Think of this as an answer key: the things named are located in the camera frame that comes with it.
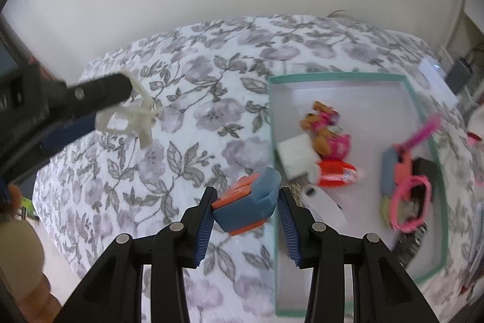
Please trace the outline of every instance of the pink hair tie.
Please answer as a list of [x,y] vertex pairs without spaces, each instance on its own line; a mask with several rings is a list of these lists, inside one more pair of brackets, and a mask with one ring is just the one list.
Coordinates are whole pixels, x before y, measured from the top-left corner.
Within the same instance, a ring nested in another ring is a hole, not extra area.
[[[425,186],[425,199],[423,203],[422,215],[418,218],[410,219],[403,224],[398,223],[398,203],[405,196],[408,191],[418,185]],[[390,224],[393,229],[400,230],[403,233],[412,233],[417,230],[418,226],[424,224],[430,206],[430,199],[432,197],[432,185],[426,176],[409,176],[405,178],[395,189],[389,208]]]

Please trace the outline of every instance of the green box edge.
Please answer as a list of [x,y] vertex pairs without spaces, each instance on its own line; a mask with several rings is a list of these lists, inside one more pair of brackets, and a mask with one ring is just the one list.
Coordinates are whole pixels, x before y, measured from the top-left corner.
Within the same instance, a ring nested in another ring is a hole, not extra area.
[[[315,73],[302,73],[302,74],[286,74],[281,76],[273,76],[269,78],[269,86],[268,86],[268,95],[269,95],[269,107],[270,107],[270,116],[272,117],[272,103],[271,103],[271,96],[270,96],[270,86],[276,84],[289,84],[289,83],[305,83],[305,82],[316,82],[316,81],[336,81],[336,80],[354,80],[354,81],[401,81],[407,88],[408,93],[410,94],[410,98],[413,101],[415,108],[417,109],[417,113],[419,115],[420,121],[422,123],[425,122],[426,117],[423,112],[422,106],[420,105],[420,100],[417,97],[415,90],[413,89],[410,81],[405,75],[402,74],[392,74],[392,73],[371,73],[371,72],[351,72],[351,71],[343,71],[343,72],[315,72]],[[275,144],[273,140],[273,126],[270,126],[270,144],[271,144],[271,157],[273,165],[275,163]],[[448,243],[449,243],[449,228],[448,228],[448,218],[447,218],[447,194],[445,191],[445,183],[442,174],[442,164],[440,163],[439,154],[437,152],[437,145],[433,138],[428,139],[428,144],[430,148],[430,154],[432,155],[432,159],[434,163],[437,164],[439,168],[439,173],[437,177],[437,183],[439,185],[438,190],[440,194],[440,225],[442,228],[442,243],[441,243],[441,250],[440,250],[440,264],[437,265],[432,270],[429,270],[426,274],[418,276],[414,282],[417,285],[420,285],[433,277],[436,273],[438,273],[442,268],[444,268],[447,262],[447,250],[448,250]],[[273,304],[275,305],[275,314],[278,317],[287,317],[287,318],[299,318],[306,316],[306,311],[303,309],[280,309],[277,305],[276,299],[276,289],[277,289],[277,256],[278,256],[278,248],[277,248],[277,240],[278,240],[278,226],[277,222],[273,221],[274,227],[274,295],[273,295]],[[353,303],[345,303],[345,312],[348,312],[353,309]]]

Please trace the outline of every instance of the white tray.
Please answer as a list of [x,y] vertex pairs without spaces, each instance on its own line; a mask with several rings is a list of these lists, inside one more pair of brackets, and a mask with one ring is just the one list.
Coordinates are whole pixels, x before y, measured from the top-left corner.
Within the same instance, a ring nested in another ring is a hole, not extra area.
[[[382,73],[308,73],[272,77],[270,108],[273,151],[279,141],[302,133],[303,119],[315,100],[334,107],[341,115],[338,126],[352,136],[352,150],[345,159],[365,172],[362,180],[344,188],[325,192],[342,208],[348,224],[341,234],[361,238],[376,233],[391,249],[397,232],[389,229],[381,216],[379,188],[381,156],[391,144],[403,142],[424,121],[413,89],[405,76]],[[432,139],[412,150],[412,157],[437,163]],[[407,268],[415,282],[421,283],[440,270],[447,255],[447,202],[440,174],[439,187],[425,223],[424,243]],[[317,197],[312,207],[317,211]],[[279,316],[304,316],[312,270],[299,270],[285,252],[282,231],[276,230],[275,303]],[[352,303],[351,267],[345,267],[345,297]]]

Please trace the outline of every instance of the white floor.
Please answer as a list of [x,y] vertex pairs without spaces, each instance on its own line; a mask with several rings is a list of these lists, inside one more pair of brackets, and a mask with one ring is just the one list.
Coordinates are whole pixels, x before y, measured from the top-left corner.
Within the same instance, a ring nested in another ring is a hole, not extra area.
[[50,281],[51,293],[64,305],[72,291],[79,284],[79,277],[71,270],[67,260],[55,247],[42,222],[28,219],[44,247],[44,274]]

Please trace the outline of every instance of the bed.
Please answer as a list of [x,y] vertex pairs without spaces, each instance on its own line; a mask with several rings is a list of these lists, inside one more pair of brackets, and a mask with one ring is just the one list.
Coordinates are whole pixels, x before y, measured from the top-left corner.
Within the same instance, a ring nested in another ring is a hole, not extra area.
[[[426,111],[440,111],[438,137],[449,204],[443,270],[420,286],[448,321],[469,265],[473,175],[464,124],[432,94],[418,70],[434,56],[421,39],[341,18],[245,17],[181,27],[94,60],[82,79],[127,68],[162,109],[153,145],[134,135],[93,132],[39,171],[33,202],[72,269],[83,277],[115,236],[156,234],[197,204],[206,186],[219,192],[271,162],[267,78],[314,71],[405,74]],[[130,101],[140,100],[133,93]],[[260,321],[274,314],[271,223],[239,237],[215,224],[207,255],[185,270],[191,321]],[[149,321],[150,269],[143,276]]]

